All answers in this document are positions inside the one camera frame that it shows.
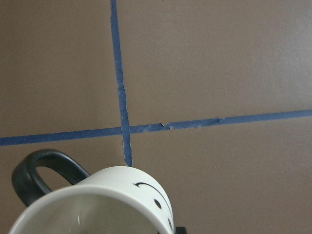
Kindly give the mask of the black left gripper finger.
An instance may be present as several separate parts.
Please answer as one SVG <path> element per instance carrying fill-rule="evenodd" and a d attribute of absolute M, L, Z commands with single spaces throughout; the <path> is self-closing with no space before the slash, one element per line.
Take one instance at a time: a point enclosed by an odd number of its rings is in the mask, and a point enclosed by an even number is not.
<path fill-rule="evenodd" d="M 186 227 L 183 227 L 183 226 L 176 227 L 175 234 L 187 234 Z"/>

